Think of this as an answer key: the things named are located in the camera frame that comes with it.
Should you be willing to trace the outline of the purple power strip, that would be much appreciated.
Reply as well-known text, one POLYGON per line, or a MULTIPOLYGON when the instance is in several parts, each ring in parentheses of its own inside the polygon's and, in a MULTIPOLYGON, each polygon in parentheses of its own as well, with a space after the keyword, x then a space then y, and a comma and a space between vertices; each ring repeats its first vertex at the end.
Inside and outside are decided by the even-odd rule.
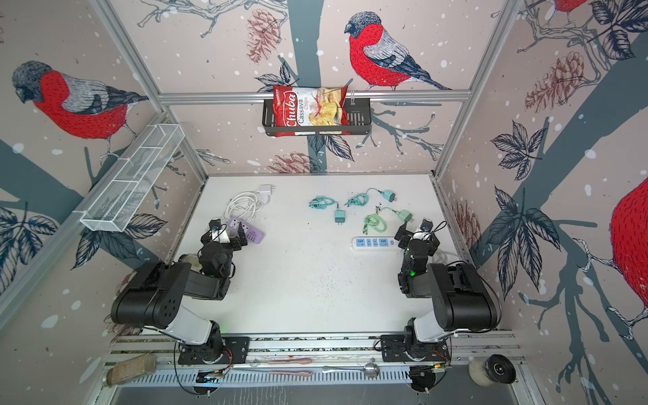
POLYGON ((247 243, 255 245, 260 245, 265 237, 265 234, 260 229, 236 216, 229 219, 227 232, 230 237, 236 237, 240 240, 245 239, 247 243))

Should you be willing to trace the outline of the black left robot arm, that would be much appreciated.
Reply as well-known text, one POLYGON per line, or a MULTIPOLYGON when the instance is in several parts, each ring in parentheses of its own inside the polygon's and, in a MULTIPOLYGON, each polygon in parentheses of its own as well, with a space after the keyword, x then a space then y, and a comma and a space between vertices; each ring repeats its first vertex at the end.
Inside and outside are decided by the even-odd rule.
POLYGON ((185 297, 221 301, 236 274, 233 256, 249 241, 243 225, 231 229, 219 219, 209 222, 202 248, 179 261, 146 263, 136 270, 111 307, 116 325, 159 332, 177 342, 180 366, 241 365, 250 339, 224 337, 217 322, 199 316, 182 304, 185 297))

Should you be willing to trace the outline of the white charger with cable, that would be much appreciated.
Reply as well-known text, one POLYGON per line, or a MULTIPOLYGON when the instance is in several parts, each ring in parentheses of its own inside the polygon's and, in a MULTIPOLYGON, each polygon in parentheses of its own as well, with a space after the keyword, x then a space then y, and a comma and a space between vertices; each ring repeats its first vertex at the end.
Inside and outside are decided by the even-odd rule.
POLYGON ((256 214, 270 203, 273 191, 273 185, 263 184, 254 191, 239 193, 229 200, 223 218, 227 221, 234 217, 247 222, 253 221, 256 214))

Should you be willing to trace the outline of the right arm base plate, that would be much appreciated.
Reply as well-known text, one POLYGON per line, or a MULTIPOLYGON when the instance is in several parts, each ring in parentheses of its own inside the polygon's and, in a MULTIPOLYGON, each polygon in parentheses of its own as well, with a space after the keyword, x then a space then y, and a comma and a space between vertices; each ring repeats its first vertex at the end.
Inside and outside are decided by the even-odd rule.
POLYGON ((407 343, 403 334, 387 334, 380 337, 381 357, 387 363, 447 363, 449 349, 444 343, 407 343))

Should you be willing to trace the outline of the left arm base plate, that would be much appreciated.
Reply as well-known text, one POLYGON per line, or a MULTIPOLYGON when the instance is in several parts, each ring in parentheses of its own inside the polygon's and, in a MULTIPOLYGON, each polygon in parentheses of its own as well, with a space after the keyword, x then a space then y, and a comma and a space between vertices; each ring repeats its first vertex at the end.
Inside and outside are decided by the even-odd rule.
POLYGON ((178 364, 210 366, 245 364, 250 346, 249 337, 216 337, 202 345, 180 345, 178 364))

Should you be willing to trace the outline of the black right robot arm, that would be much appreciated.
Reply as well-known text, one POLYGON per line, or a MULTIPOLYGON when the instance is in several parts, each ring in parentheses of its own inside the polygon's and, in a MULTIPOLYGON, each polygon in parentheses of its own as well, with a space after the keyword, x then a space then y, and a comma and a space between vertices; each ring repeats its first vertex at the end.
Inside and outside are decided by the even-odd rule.
POLYGON ((440 247, 434 227, 427 219, 416 231, 402 224, 394 239, 403 250, 398 273, 399 288, 410 299, 431 300, 432 310, 410 319, 404 328, 403 352, 413 361, 432 357, 446 360, 443 344, 454 334, 484 333, 501 322, 501 306, 471 263, 459 260, 432 263, 440 247))

